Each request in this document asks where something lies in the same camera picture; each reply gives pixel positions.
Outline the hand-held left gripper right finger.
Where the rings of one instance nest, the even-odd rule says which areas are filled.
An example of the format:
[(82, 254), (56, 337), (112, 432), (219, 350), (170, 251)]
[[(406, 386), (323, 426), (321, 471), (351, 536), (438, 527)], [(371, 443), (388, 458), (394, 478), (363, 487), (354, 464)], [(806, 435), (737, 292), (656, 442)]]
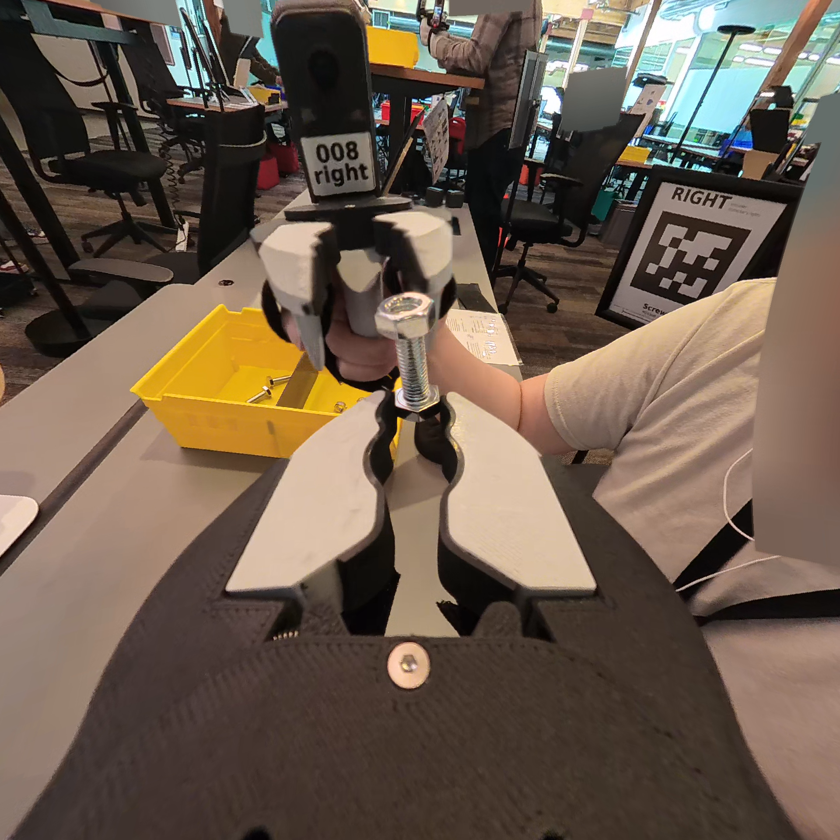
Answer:
[(539, 452), (455, 392), (441, 402), (448, 486), (438, 525), (437, 574), (469, 613), (509, 602), (581, 599), (595, 577)]

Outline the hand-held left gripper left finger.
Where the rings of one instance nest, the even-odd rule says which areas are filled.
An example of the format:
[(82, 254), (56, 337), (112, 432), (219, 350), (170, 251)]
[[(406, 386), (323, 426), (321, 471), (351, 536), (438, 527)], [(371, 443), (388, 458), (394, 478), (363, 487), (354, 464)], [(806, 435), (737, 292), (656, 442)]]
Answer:
[(346, 623), (387, 623), (398, 573), (385, 484), (398, 417), (375, 392), (289, 459), (225, 593), (328, 606)]

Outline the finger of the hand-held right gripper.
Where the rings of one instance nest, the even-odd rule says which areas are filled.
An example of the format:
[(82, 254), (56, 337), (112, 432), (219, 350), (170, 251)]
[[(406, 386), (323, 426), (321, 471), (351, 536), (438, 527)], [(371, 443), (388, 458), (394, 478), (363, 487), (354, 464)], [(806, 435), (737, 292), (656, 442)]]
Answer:
[(424, 210), (375, 217), (374, 249), (385, 260), (385, 289), (421, 292), (436, 309), (449, 308), (455, 299), (453, 239), (450, 222)]
[(284, 341), (299, 344), (316, 371), (327, 364), (324, 334), (332, 306), (337, 236), (329, 222), (278, 226), (258, 249), (266, 273), (261, 306)]

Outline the yellow plastic bin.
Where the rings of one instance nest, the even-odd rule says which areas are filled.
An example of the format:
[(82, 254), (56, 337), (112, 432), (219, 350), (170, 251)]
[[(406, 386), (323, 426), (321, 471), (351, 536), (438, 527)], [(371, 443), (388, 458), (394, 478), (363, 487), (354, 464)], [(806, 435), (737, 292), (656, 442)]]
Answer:
[(365, 394), (321, 371), (302, 410), (276, 406), (284, 385), (267, 402), (246, 404), (267, 376), (291, 375), (302, 354), (274, 334), (261, 310), (219, 305), (132, 392), (181, 447), (287, 459), (339, 416), (336, 402), (349, 410)]

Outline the person's right hand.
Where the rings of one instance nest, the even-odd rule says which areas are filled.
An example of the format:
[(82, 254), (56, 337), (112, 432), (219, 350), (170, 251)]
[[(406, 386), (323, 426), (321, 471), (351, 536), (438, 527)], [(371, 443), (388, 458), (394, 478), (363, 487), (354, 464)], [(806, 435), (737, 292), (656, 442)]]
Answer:
[[(426, 339), (428, 378), (440, 391), (466, 387), (469, 380), (475, 380), (478, 374), (487, 371), (487, 366), (457, 341), (444, 321), (437, 323)], [(373, 382), (397, 365), (395, 342), (355, 334), (343, 304), (339, 302), (333, 307), (325, 342), (337, 360), (339, 373), (346, 380)]]

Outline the yellow storage bin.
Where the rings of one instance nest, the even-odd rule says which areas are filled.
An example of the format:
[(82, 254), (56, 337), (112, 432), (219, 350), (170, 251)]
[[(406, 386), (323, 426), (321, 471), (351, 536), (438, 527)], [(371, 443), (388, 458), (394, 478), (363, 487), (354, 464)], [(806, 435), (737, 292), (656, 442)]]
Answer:
[(411, 32), (366, 26), (369, 62), (413, 69), (419, 61), (419, 42)]

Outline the red storage bin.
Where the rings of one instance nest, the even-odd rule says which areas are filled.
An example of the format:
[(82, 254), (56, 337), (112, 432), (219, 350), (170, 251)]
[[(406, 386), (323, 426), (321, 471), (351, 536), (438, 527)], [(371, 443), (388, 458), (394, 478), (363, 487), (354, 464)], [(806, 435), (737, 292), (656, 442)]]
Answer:
[(257, 190), (268, 191), (282, 178), (300, 171), (298, 149), (294, 143), (268, 142), (259, 162)]

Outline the wooden top desk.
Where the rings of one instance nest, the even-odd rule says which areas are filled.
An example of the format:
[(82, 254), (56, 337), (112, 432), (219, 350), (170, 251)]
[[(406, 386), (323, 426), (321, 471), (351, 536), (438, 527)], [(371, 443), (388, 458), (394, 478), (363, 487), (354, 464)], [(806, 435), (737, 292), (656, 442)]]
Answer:
[(458, 89), (482, 90), (485, 79), (465, 73), (448, 73), (401, 66), (370, 63), (373, 93), (386, 95), (390, 103), (387, 117), (389, 174), (398, 173), (400, 153), (406, 139), (413, 138), (410, 120), (415, 100)]

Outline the printed paper sheet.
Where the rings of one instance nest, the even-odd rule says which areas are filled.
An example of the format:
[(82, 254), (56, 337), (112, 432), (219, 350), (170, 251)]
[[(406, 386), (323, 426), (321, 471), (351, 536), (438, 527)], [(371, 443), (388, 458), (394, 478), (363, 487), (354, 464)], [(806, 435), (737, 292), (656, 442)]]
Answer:
[(478, 359), (495, 365), (522, 365), (508, 324), (500, 313), (451, 309), (446, 323), (457, 341)]

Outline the printed picture card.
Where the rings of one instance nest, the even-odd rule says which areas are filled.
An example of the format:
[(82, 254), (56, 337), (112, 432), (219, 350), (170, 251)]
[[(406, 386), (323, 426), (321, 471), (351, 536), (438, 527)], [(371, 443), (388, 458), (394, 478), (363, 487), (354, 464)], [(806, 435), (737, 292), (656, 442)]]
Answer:
[(432, 186), (435, 186), (449, 156), (449, 114), (444, 95), (434, 97), (432, 107), (424, 114), (422, 129)]

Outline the metal bin divider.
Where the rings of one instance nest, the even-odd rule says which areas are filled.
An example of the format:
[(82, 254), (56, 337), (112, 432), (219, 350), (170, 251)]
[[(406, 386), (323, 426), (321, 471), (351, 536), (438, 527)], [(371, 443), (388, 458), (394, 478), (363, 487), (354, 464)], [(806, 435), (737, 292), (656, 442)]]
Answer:
[(280, 389), (276, 406), (302, 410), (319, 378), (319, 371), (312, 365), (304, 352), (288, 381)]

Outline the grey monitor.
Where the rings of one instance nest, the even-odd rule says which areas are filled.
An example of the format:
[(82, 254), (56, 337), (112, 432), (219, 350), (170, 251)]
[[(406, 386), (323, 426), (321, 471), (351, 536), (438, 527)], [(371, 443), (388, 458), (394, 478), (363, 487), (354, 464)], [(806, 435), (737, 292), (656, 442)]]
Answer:
[(527, 50), (513, 114), (508, 148), (518, 150), (529, 142), (542, 101), (543, 79), (548, 57), (543, 52)]

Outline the black office chair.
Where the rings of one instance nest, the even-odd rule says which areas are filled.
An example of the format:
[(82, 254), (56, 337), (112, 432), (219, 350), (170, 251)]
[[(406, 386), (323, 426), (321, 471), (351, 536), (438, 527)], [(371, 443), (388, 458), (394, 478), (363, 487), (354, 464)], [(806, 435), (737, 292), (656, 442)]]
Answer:
[(643, 115), (622, 112), (611, 126), (589, 132), (574, 132), (576, 141), (558, 170), (555, 163), (527, 159), (528, 198), (516, 198), (517, 184), (501, 206), (502, 227), (491, 283), (509, 277), (507, 298), (498, 306), (508, 312), (522, 282), (540, 291), (548, 300), (548, 312), (557, 312), (560, 300), (548, 288), (546, 276), (527, 266), (534, 245), (583, 245), (594, 223), (593, 208), (604, 180), (644, 120)]
[(167, 165), (151, 153), (121, 146), (120, 119), (135, 114), (137, 110), (134, 106), (120, 101), (100, 101), (93, 105), (106, 116), (113, 148), (91, 150), (84, 120), (77, 109), (47, 109), (40, 115), (38, 133), (45, 148), (30, 154), (36, 171), (49, 182), (84, 186), (90, 193), (103, 193), (118, 203), (119, 221), (95, 228), (80, 237), (85, 254), (96, 258), (104, 256), (126, 238), (136, 245), (152, 245), (165, 253), (167, 248), (154, 234), (175, 235), (175, 226), (136, 220), (123, 198), (129, 196), (136, 206), (144, 205), (145, 200), (140, 194), (142, 184), (150, 186), (152, 181), (159, 180), (166, 173)]

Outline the black framed marker sign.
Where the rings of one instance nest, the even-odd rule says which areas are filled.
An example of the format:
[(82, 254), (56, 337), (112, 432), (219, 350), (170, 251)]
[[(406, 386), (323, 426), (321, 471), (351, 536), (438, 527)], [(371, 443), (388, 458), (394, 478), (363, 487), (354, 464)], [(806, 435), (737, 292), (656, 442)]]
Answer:
[(638, 329), (737, 281), (775, 277), (804, 186), (654, 167), (595, 315)]

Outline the black floor lamp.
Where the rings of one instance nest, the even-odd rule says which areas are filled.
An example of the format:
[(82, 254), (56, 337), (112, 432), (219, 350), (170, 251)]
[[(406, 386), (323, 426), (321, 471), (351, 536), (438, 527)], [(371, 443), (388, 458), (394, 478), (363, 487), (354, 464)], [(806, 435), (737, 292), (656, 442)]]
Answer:
[(671, 117), (679, 136), (671, 160), (682, 169), (713, 167), (737, 132), (758, 82), (747, 51), (755, 29), (724, 24), (701, 36), (675, 95)]

